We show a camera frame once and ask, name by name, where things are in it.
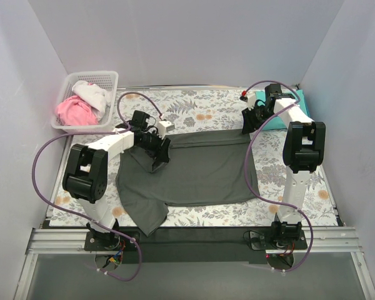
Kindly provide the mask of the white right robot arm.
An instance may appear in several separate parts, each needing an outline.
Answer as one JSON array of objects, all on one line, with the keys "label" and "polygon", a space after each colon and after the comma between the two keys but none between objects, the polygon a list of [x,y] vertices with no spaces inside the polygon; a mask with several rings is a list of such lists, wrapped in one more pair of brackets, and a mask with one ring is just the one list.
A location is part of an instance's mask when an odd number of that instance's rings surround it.
[{"label": "white right robot arm", "polygon": [[283,87],[281,82],[268,81],[264,100],[248,96],[247,89],[241,93],[240,99],[247,104],[242,111],[243,134],[251,133],[257,137],[276,117],[287,129],[282,150],[286,166],[282,202],[269,227],[249,232],[253,250],[276,248],[287,254],[295,246],[309,247],[302,231],[302,220],[306,217],[303,203],[311,176],[324,159],[326,125],[307,116],[299,106],[299,94],[293,89],[283,92]]}]

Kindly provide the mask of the dark grey t-shirt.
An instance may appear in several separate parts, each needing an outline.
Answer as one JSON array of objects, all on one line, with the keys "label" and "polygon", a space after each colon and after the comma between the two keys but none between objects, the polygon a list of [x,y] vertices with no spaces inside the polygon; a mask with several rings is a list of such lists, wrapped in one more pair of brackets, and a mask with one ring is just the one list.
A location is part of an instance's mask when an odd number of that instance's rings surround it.
[{"label": "dark grey t-shirt", "polygon": [[251,141],[240,130],[202,131],[169,136],[170,162],[156,172],[143,168],[143,151],[120,156],[116,187],[124,210],[150,236],[169,207],[241,203],[258,191],[254,159],[246,156]]}]

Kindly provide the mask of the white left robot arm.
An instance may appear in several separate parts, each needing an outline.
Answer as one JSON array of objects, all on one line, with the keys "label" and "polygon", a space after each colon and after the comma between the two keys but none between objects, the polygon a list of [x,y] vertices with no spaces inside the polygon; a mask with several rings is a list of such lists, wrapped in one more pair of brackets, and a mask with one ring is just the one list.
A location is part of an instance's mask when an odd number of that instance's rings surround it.
[{"label": "white left robot arm", "polygon": [[[87,216],[92,218],[87,223],[91,241],[104,249],[118,249],[121,242],[120,234],[113,230],[118,228],[118,222],[104,196],[109,161],[132,149],[143,151],[143,168],[147,172],[154,173],[169,162],[171,140],[166,135],[175,126],[168,120],[150,126],[150,117],[145,112],[134,111],[132,119],[117,125],[113,134],[106,134],[87,145],[71,147],[62,188],[77,199]],[[99,227],[96,221],[107,229]]]}]

